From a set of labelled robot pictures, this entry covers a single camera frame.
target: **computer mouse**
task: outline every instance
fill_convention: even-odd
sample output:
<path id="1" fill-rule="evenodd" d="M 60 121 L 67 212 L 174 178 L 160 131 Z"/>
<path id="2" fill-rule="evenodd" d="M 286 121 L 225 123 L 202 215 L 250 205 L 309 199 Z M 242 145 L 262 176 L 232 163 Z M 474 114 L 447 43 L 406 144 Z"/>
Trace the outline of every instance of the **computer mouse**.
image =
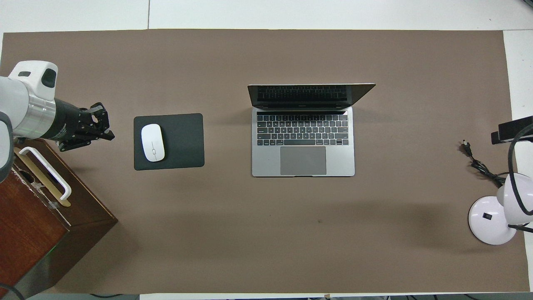
<path id="1" fill-rule="evenodd" d="M 158 124 L 148 124 L 141 129 L 142 148 L 146 159 L 157 162 L 165 158 L 163 135 Z"/>

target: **space bar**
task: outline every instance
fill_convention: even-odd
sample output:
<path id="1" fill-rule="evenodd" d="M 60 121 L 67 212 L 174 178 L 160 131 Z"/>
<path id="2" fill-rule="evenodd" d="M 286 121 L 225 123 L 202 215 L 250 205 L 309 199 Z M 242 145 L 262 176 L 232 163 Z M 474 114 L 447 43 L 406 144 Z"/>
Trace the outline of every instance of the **space bar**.
<path id="1" fill-rule="evenodd" d="M 314 145 L 314 139 L 286 139 L 284 145 Z"/>

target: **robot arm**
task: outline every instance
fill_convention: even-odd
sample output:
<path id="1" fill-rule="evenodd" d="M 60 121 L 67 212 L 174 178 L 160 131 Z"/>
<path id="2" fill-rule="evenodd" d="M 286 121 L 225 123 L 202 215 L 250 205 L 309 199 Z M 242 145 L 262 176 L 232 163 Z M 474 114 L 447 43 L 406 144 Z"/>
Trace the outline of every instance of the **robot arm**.
<path id="1" fill-rule="evenodd" d="M 100 102 L 86 109 L 55 99 L 57 73 L 51 62 L 28 60 L 0 77 L 0 182 L 11 170 L 14 137 L 55 140 L 60 151 L 115 137 Z"/>

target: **round white base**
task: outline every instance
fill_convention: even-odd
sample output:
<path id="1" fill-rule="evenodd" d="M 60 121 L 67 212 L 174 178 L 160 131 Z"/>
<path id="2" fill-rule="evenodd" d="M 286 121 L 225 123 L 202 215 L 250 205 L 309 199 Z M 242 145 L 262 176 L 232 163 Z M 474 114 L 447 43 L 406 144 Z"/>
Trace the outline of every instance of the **round white base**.
<path id="1" fill-rule="evenodd" d="M 503 206 L 494 196 L 474 202 L 470 207 L 468 223 L 476 238 L 491 245 L 507 243 L 516 233 L 516 229 L 507 227 Z"/>

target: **brown table surface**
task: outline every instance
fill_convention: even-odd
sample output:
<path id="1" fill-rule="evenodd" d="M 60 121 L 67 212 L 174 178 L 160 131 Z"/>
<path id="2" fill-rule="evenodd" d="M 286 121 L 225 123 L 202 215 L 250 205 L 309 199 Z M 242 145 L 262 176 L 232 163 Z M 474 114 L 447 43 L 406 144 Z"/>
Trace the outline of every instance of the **brown table surface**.
<path id="1" fill-rule="evenodd" d="M 523 234 L 489 246 L 509 121 L 501 31 L 143 30 L 4 34 L 1 75 L 59 66 L 56 98 L 104 103 L 113 141 L 61 157 L 119 223 L 56 285 L 70 293 L 529 291 Z M 359 83 L 356 175 L 254 178 L 253 83 Z M 135 171 L 133 118 L 202 113 L 205 166 Z"/>

